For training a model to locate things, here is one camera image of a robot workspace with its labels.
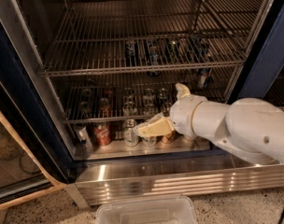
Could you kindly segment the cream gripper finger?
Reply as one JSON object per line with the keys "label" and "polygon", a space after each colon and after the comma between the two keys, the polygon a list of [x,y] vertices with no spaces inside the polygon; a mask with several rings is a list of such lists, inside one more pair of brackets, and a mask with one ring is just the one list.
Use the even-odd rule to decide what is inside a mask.
{"label": "cream gripper finger", "polygon": [[163,136],[170,134],[175,128],[169,117],[159,113],[145,121],[134,126],[134,133],[140,137]]}
{"label": "cream gripper finger", "polygon": [[180,100],[184,97],[187,97],[191,94],[190,89],[182,83],[177,83],[176,89],[177,89],[177,99],[178,100]]}

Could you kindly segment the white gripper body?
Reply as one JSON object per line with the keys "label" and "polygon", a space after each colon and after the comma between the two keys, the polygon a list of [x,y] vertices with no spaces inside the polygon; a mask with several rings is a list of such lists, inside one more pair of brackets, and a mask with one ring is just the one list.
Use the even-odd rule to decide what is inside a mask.
{"label": "white gripper body", "polygon": [[196,137],[192,129],[192,117],[197,106],[205,102],[204,96],[188,95],[177,100],[170,108],[170,119],[175,130],[189,137],[191,140]]}

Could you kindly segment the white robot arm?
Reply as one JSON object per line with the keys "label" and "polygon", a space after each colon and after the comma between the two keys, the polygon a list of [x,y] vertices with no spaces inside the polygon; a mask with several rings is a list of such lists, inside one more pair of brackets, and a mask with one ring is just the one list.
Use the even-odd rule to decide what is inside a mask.
{"label": "white robot arm", "polygon": [[211,102],[178,83],[170,115],[160,113],[134,127],[140,137],[176,131],[202,137],[253,164],[284,164],[284,111],[263,100],[243,98],[231,105]]}

